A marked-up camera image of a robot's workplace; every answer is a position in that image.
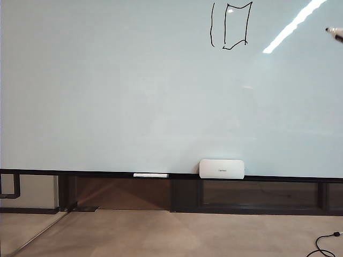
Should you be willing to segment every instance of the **black marker line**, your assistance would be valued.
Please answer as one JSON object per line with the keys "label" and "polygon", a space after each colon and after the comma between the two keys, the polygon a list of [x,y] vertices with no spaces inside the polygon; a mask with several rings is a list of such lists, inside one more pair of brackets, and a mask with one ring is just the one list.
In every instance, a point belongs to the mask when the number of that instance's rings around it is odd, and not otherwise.
{"label": "black marker line", "polygon": [[[227,9],[228,7],[233,7],[233,8],[236,8],[236,9],[243,9],[245,7],[247,7],[249,5],[249,12],[248,12],[248,17],[247,17],[247,23],[245,25],[245,37],[244,37],[244,40],[241,40],[240,42],[234,44],[232,47],[230,48],[226,48],[225,47],[225,44],[226,44],[226,13],[227,13]],[[248,22],[249,22],[249,17],[250,17],[250,10],[251,10],[251,6],[252,6],[252,2],[246,4],[245,6],[242,6],[242,7],[237,7],[237,6],[233,6],[233,5],[227,5],[226,7],[226,11],[225,11],[225,33],[224,33],[224,46],[223,46],[223,49],[226,49],[226,50],[232,50],[236,45],[238,45],[239,43],[242,43],[244,42],[244,45],[246,45],[248,42],[247,42],[247,33],[248,33]]]}
{"label": "black marker line", "polygon": [[229,4],[226,6],[225,10],[225,19],[224,19],[224,44],[226,44],[226,14],[227,14],[227,9],[229,8]]}
{"label": "black marker line", "polygon": [[238,45],[239,43],[242,43],[242,42],[244,42],[245,44],[247,44],[248,42],[246,41],[246,40],[241,40],[240,42],[238,42],[238,43],[235,43],[232,47],[230,47],[230,48],[226,48],[225,46],[223,46],[223,49],[225,49],[225,50],[232,50],[236,45]]}
{"label": "black marker line", "polygon": [[213,6],[212,6],[212,13],[211,13],[211,30],[210,30],[211,45],[212,45],[213,47],[215,47],[215,46],[213,45],[213,40],[212,40],[212,27],[213,27],[213,9],[214,9],[214,4],[215,4],[215,3],[213,3]]}
{"label": "black marker line", "polygon": [[249,6],[249,12],[248,12],[248,18],[247,18],[247,25],[245,26],[245,38],[244,38],[245,43],[244,43],[244,45],[247,44],[248,22],[249,22],[249,16],[250,16],[250,10],[251,10],[251,6],[252,6],[252,2],[250,2],[249,4],[250,4],[250,6]]}

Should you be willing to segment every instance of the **power cord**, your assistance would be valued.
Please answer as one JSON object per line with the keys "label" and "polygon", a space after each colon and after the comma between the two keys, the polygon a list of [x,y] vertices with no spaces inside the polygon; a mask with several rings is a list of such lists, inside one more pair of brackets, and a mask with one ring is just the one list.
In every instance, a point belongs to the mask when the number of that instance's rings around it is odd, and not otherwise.
{"label": "power cord", "polygon": [[316,247],[317,247],[317,250],[314,250],[312,252],[310,252],[306,257],[309,257],[310,255],[314,254],[314,253],[317,253],[317,252],[320,252],[322,255],[324,255],[325,257],[336,257],[336,255],[333,253],[333,252],[330,252],[329,250],[324,250],[324,249],[321,249],[318,245],[318,241],[321,239],[321,238],[324,238],[324,237],[339,237],[340,235],[343,235],[343,232],[335,232],[331,235],[326,235],[326,236],[320,236],[317,238],[316,240]]}

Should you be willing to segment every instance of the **white marker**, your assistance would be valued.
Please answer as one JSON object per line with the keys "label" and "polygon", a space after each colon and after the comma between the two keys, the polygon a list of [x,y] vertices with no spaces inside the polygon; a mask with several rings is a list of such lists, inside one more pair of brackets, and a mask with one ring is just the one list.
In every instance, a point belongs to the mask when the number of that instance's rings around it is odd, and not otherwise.
{"label": "white marker", "polygon": [[343,43],[343,28],[326,28],[327,32],[329,32],[334,39],[336,39],[339,42]]}

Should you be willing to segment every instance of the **whiteboard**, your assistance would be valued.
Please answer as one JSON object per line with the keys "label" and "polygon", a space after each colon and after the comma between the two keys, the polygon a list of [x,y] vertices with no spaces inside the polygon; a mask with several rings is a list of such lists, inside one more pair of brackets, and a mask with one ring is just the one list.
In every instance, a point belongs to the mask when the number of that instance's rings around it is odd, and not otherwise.
{"label": "whiteboard", "polygon": [[263,53],[310,2],[2,0],[2,168],[343,178],[343,2]]}

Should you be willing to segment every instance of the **whiteboard eraser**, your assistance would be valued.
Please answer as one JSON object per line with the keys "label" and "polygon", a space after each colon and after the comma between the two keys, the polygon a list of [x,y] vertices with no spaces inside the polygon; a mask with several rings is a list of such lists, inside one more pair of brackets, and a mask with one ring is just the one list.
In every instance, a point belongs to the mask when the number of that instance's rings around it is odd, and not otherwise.
{"label": "whiteboard eraser", "polygon": [[134,178],[168,178],[166,173],[134,173]]}
{"label": "whiteboard eraser", "polygon": [[200,178],[243,179],[244,162],[240,160],[201,160]]}

